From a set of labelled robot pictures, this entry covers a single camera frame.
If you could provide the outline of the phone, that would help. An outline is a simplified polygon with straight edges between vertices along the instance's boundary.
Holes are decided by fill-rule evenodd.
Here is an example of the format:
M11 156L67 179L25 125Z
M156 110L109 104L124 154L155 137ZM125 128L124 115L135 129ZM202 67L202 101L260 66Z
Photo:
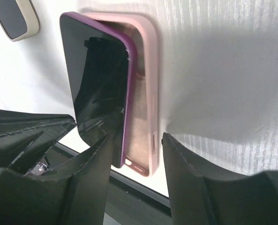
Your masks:
M39 32L39 20L30 0L0 0L0 25L13 42Z

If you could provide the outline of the purple smartphone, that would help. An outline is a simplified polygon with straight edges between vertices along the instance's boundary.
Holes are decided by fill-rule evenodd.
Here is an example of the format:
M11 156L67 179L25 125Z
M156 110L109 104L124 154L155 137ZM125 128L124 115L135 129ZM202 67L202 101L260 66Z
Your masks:
M78 133L89 146L113 135L112 165L124 165L137 66L133 40L77 12L60 16L60 31Z

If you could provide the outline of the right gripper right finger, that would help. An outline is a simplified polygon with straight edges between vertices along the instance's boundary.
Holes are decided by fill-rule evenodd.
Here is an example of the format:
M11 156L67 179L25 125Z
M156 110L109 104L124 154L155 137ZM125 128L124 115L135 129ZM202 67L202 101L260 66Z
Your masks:
M229 171L169 133L162 146L175 225L278 225L278 171Z

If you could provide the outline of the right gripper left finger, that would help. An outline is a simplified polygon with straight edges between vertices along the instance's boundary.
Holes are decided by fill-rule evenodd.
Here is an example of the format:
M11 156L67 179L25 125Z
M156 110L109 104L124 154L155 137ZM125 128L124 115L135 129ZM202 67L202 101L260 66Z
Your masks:
M101 225L111 137L40 176L0 168L0 225Z

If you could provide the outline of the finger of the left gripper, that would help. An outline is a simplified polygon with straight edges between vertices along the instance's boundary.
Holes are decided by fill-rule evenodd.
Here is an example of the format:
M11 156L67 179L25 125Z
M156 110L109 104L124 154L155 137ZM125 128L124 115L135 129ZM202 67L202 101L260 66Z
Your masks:
M68 114L0 110L0 167L29 172L75 126Z

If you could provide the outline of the pink phone case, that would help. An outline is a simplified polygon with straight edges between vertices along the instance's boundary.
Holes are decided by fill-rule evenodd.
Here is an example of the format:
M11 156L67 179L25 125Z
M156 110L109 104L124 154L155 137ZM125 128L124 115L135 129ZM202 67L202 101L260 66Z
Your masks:
M87 12L85 16L121 30L135 43L138 56L130 91L125 164L144 177L151 176L159 164L157 29L139 14Z

